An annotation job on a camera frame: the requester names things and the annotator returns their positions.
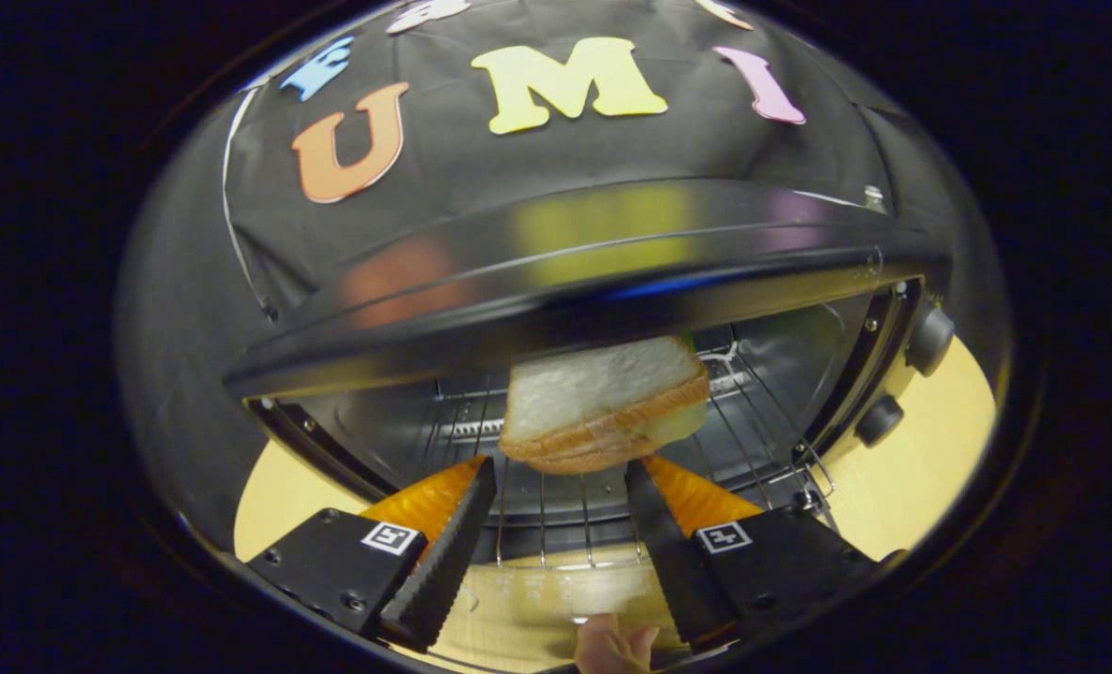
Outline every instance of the screw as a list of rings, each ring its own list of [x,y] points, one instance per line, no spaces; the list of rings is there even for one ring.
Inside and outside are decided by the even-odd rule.
[[[358,613],[364,611],[364,601],[363,598],[356,596],[355,593],[344,593],[344,596],[340,597],[340,601],[344,602],[344,608],[346,609],[355,611]]]

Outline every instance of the oven knob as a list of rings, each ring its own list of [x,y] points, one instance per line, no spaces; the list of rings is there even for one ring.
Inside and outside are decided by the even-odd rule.
[[[890,430],[893,430],[906,412],[893,399],[893,396],[884,396],[881,400],[874,402],[873,406],[864,413],[864,418],[855,425],[855,435],[863,440],[864,445],[872,447],[881,442]]]
[[[951,340],[955,337],[955,324],[936,306],[923,309],[919,325],[906,346],[906,364],[923,376],[934,375],[937,364],[943,361]]]

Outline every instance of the orange letter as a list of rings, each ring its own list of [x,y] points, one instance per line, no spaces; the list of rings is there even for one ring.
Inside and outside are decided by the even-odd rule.
[[[403,120],[398,97],[410,86],[405,81],[386,86],[360,98],[356,109],[369,112],[369,153],[350,167],[335,158],[335,128],[344,112],[310,125],[290,145],[299,153],[302,192],[316,204],[335,204],[381,178],[403,150]]]

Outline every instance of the white bread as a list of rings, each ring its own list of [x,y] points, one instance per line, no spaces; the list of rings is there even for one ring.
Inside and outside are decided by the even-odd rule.
[[[602,470],[692,435],[708,396],[706,367],[677,337],[518,364],[499,448],[542,473]]]

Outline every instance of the pink letter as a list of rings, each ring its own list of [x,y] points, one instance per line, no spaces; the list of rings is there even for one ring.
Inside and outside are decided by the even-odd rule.
[[[752,102],[752,110],[761,112],[771,120],[805,123],[805,116],[788,102],[787,96],[784,96],[777,80],[773,78],[768,61],[761,59],[759,56],[748,54],[747,51],[733,50],[731,47],[715,47],[714,50],[735,63],[743,79],[748,81],[752,92],[756,96]]]

